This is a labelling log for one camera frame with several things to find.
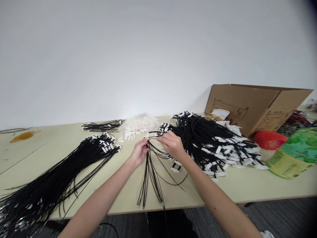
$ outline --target cable bundle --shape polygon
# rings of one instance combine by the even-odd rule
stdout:
[[[214,181],[217,176],[226,176],[225,169],[231,164],[236,168],[245,168],[252,164],[257,169],[267,169],[258,154],[259,147],[248,138],[238,136],[224,126],[187,111],[174,115],[176,125],[162,123],[161,134],[168,130],[182,139],[185,151]],[[178,173],[181,163],[175,161],[171,170]]]
[[[119,132],[118,128],[121,124],[124,123],[124,120],[114,120],[107,122],[94,123],[90,122],[88,124],[82,124],[83,130],[89,130],[92,132]]]
[[[61,207],[66,215],[69,209],[65,211],[64,201],[73,193],[78,197],[78,189],[120,152],[121,146],[113,147],[113,143],[115,138],[108,133],[87,137],[66,158],[35,180],[11,188],[18,190],[0,198],[0,237],[11,237],[16,231],[26,231],[30,237],[40,231],[57,208],[60,216]],[[92,172],[76,181],[81,171],[98,161],[101,163]]]
[[[159,160],[161,162],[161,164],[163,165],[163,167],[165,168],[165,170],[167,171],[167,173],[169,174],[169,176],[175,182],[175,184],[171,184],[171,183],[167,182],[166,180],[164,180],[162,178],[162,176],[159,175],[159,173],[157,173],[157,171],[156,171],[156,169],[154,167],[154,164],[152,162],[151,153],[154,153],[159,159],[173,160],[173,158],[167,152],[163,152],[163,151],[157,149],[150,141],[148,141],[147,147],[150,150],[146,154],[146,164],[145,164],[144,179],[143,179],[143,184],[142,184],[141,191],[140,191],[139,198],[138,198],[138,202],[137,202],[137,207],[140,207],[141,203],[142,203],[143,209],[145,208],[147,191],[148,191],[148,183],[149,183],[149,177],[150,177],[150,180],[151,180],[151,183],[153,185],[156,197],[158,198],[159,202],[162,204],[162,206],[163,206],[163,208],[165,210],[164,198],[163,198],[162,189],[161,189],[161,186],[160,186],[160,183],[159,183],[159,178],[161,178],[164,182],[168,183],[169,185],[179,186],[183,190],[183,188],[180,186],[180,184],[182,182],[184,182],[184,180],[186,179],[188,174],[185,176],[185,178],[180,183],[177,183],[173,179],[171,174],[168,172],[168,170],[165,168],[163,163]]]
[[[32,127],[29,128],[14,128],[14,129],[8,129],[8,130],[4,130],[4,131],[0,131],[0,134],[9,134],[9,133],[13,133],[13,135],[15,135],[18,132],[21,131],[27,131],[29,129],[31,129]]]

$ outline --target table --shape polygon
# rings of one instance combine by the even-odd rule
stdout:
[[[172,120],[170,116],[158,117],[158,120],[160,122],[175,123],[175,119]],[[34,180],[48,168],[65,158],[87,136],[100,134],[83,131],[81,124],[32,128],[30,130],[41,130],[41,132],[26,141],[19,141],[13,144],[9,143],[13,138],[12,134],[0,135],[0,195],[7,193],[4,190],[6,188],[19,186]],[[89,196],[126,161],[133,150],[134,144],[145,135],[146,133],[137,134],[134,140],[126,140],[124,143],[117,141],[117,144],[122,145],[121,152],[117,153],[91,180],[69,209],[65,218],[74,216]],[[120,134],[114,133],[114,136],[118,139]],[[157,141],[152,140],[152,143],[158,148],[162,148]],[[264,160],[272,156],[273,153],[273,151],[261,151]],[[168,170],[172,166],[172,162],[169,160],[162,162]],[[153,163],[158,173],[168,182],[173,183],[157,158],[153,160]],[[83,178],[96,166],[97,163],[85,169],[79,174],[78,179]],[[145,209],[136,207],[144,176],[144,166],[145,163],[140,165],[123,186],[108,213],[109,215],[162,210],[152,186],[149,186],[148,189]],[[172,171],[170,171],[170,174],[177,182],[180,182],[187,172],[182,168],[179,174]],[[227,168],[227,174],[226,177],[219,178],[218,186],[235,203],[317,195],[317,166],[307,170],[294,180],[282,179],[268,170],[258,170],[252,167],[247,167],[246,169],[229,167]],[[178,186],[172,186],[161,181],[166,209],[204,206],[189,176],[181,186],[184,191]],[[73,195],[69,200],[67,199],[65,208],[68,209],[75,198],[75,195]],[[58,210],[51,215],[50,219],[59,219]]]

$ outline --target white paper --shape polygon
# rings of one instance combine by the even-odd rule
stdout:
[[[238,136],[242,136],[241,132],[240,132],[240,128],[239,126],[235,126],[235,125],[227,125],[227,128],[232,131],[233,133],[236,133]]]
[[[224,109],[214,109],[212,111],[212,114],[220,117],[223,120],[226,119],[226,117],[229,115],[229,113],[230,113],[229,111],[224,110]]]

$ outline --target green plastic bottle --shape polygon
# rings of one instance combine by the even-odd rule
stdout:
[[[317,127],[296,131],[266,162],[269,170],[285,179],[294,179],[317,163]]]

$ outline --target gray carpet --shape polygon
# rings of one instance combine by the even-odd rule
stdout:
[[[243,211],[260,230],[269,230],[275,238],[308,237],[312,221],[316,219],[317,198],[287,199],[258,202],[243,208]],[[207,208],[185,209],[199,238],[225,238],[227,235]],[[145,213],[108,216],[104,222],[114,225],[119,237],[150,237]],[[44,228],[38,238],[48,237],[52,230]],[[116,237],[109,225],[99,226],[92,238]]]

